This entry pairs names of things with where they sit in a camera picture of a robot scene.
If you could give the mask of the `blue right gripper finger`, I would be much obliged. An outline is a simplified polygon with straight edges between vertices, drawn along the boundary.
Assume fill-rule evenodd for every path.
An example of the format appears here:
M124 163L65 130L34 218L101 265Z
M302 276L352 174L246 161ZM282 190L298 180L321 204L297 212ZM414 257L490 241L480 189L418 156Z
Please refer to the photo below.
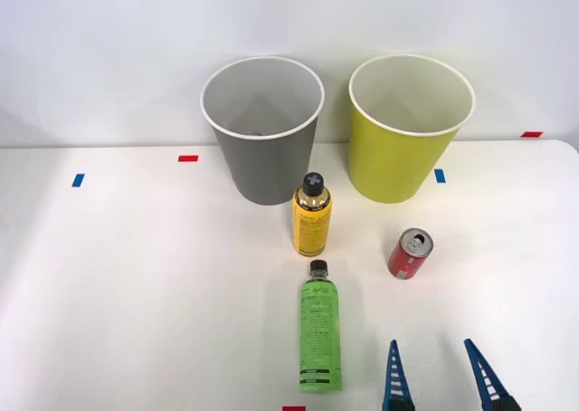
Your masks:
M464 345L475 377L483 411L520 411L521 406L505 389L491 365L471 339Z
M383 411L413 411L414 403L403 371L397 341L390 342L386 362Z

